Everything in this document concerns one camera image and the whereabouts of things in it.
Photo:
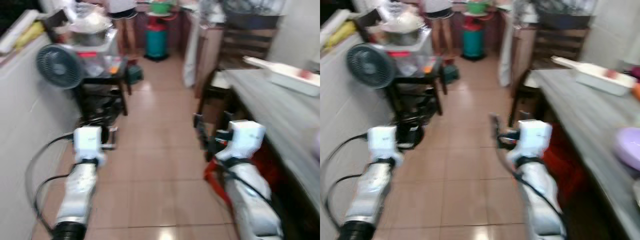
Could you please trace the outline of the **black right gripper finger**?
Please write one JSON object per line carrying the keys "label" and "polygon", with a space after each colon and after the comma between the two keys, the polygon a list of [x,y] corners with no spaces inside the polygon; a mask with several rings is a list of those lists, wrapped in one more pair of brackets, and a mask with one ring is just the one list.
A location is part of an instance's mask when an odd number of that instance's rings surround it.
{"label": "black right gripper finger", "polygon": [[502,149],[502,142],[500,140],[501,124],[500,124],[499,116],[495,113],[490,113],[489,120],[491,124],[491,133],[493,135],[492,139],[493,139],[494,145],[496,146],[496,148]]}
{"label": "black right gripper finger", "polygon": [[193,128],[196,132],[196,135],[198,137],[198,141],[200,144],[200,147],[203,150],[206,150],[208,148],[208,144],[209,144],[209,137],[207,134],[207,130],[206,130],[206,126],[205,126],[205,122],[203,120],[203,117],[201,114],[195,113],[193,115]]}

